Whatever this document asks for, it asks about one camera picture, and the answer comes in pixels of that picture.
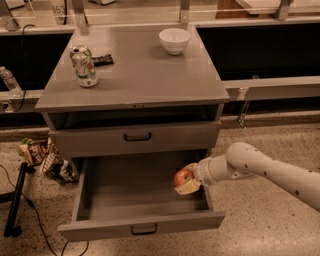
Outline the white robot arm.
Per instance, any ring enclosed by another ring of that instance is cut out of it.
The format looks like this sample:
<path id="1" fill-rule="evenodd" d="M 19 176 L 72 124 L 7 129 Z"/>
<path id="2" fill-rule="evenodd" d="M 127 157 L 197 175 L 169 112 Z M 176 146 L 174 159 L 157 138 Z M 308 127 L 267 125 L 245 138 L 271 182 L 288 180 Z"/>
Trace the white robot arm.
<path id="1" fill-rule="evenodd" d="M 287 191 L 316 211 L 320 211 L 320 174 L 268 157 L 254 146 L 236 142 L 226 153 L 191 163 L 174 176 L 180 195 L 194 193 L 225 180 L 259 175 Z"/>

